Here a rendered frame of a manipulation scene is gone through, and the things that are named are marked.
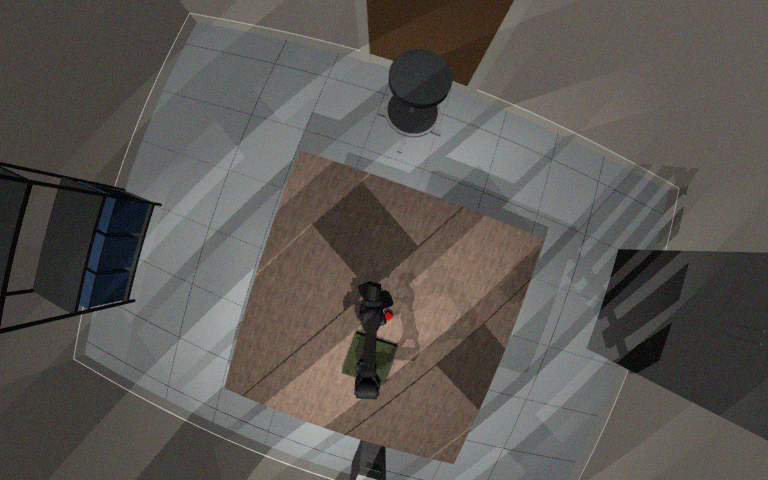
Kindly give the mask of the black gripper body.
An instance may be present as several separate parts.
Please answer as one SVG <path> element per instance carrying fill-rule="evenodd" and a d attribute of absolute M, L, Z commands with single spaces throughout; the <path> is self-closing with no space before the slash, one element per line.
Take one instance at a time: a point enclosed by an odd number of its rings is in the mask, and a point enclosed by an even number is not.
<path fill-rule="evenodd" d="M 366 283 L 358 286 L 358 290 L 360 292 L 360 295 L 362 295 L 364 299 L 365 299 L 365 288 L 366 288 Z M 383 315 L 383 321 L 381 321 L 381 325 L 380 326 L 385 325 L 386 323 L 387 323 L 387 320 L 386 320 L 385 316 Z"/>

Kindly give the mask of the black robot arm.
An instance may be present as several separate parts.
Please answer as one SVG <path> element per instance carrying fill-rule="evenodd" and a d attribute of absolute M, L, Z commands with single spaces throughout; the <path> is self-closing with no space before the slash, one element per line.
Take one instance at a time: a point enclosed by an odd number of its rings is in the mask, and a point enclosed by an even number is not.
<path fill-rule="evenodd" d="M 364 355 L 356 363 L 354 395 L 358 399 L 377 399 L 380 379 L 376 374 L 376 334 L 383 321 L 383 309 L 394 305 L 389 292 L 381 292 L 381 284 L 366 283 L 365 300 L 359 307 L 359 317 L 365 332 Z M 364 310 L 362 310 L 364 307 Z M 375 378 L 375 380 L 373 379 Z"/>

